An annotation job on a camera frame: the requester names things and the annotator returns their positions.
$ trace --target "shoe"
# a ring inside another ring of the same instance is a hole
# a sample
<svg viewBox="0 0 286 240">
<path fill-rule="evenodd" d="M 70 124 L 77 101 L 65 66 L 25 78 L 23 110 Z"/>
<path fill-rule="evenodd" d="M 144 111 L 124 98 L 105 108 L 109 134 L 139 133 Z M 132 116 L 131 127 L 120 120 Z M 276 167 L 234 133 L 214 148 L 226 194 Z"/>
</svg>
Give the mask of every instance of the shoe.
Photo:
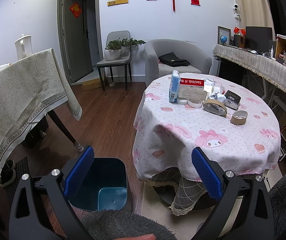
<svg viewBox="0 0 286 240">
<path fill-rule="evenodd" d="M 15 162 L 12 160 L 7 160 L 4 164 L 4 167 L 2 168 L 2 170 L 6 170 L 6 169 L 13 169 L 15 170 L 16 165 Z"/>
<path fill-rule="evenodd" d="M 3 169 L 1 172 L 0 186 L 7 187 L 16 179 L 16 171 L 12 169 Z"/>
</svg>

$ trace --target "round table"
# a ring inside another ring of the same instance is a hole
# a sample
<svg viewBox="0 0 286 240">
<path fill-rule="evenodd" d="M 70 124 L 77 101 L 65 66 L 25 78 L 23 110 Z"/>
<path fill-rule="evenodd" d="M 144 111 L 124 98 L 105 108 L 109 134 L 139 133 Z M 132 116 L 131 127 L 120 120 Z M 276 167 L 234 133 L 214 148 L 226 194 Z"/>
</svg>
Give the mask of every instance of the round table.
<svg viewBox="0 0 286 240">
<path fill-rule="evenodd" d="M 213 80 L 213 76 L 203 74 L 180 76 Z M 244 125 L 230 122 L 235 110 L 228 107 L 226 116 L 218 116 L 203 107 L 170 103 L 171 75 L 147 87 L 136 113 L 132 155 L 137 176 L 154 186 L 175 187 L 171 206 L 175 215 L 192 210 L 206 192 L 191 160 L 195 147 L 201 147 L 224 171 L 232 170 L 237 175 L 262 174 L 275 169 L 278 161 L 281 137 L 272 110 L 248 89 L 219 77 L 214 80 L 241 97 L 238 109 L 248 112 Z"/>
</svg>

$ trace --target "globe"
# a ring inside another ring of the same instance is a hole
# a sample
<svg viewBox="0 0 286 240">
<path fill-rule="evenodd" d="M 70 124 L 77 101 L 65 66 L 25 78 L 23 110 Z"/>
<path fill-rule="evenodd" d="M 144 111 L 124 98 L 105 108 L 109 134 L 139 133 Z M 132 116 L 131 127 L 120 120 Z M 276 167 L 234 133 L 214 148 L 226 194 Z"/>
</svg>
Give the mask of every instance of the globe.
<svg viewBox="0 0 286 240">
<path fill-rule="evenodd" d="M 220 40 L 221 40 L 222 43 L 226 43 L 227 42 L 227 38 L 224 35 L 222 35 L 220 37 Z"/>
</svg>

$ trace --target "bottle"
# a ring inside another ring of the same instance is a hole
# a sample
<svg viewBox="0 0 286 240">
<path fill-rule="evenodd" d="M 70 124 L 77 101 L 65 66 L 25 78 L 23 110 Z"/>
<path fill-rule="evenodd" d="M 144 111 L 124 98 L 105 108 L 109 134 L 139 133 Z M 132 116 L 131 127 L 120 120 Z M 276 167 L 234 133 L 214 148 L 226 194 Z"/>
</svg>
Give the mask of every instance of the bottle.
<svg viewBox="0 0 286 240">
<path fill-rule="evenodd" d="M 274 58 L 274 50 L 273 50 L 273 46 L 272 46 L 272 49 L 271 49 L 271 58 Z"/>
</svg>

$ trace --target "door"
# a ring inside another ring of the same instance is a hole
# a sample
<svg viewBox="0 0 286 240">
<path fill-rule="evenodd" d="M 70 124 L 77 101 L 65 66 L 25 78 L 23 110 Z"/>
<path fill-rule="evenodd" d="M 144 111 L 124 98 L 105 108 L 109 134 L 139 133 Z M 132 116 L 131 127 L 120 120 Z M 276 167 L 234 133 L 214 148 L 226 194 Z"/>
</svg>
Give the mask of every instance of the door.
<svg viewBox="0 0 286 240">
<path fill-rule="evenodd" d="M 75 15 L 70 8 L 75 3 L 81 10 Z M 68 72 L 72 82 L 77 82 L 93 71 L 91 54 L 86 35 L 87 19 L 86 0 L 63 0 L 63 35 L 68 64 Z"/>
</svg>

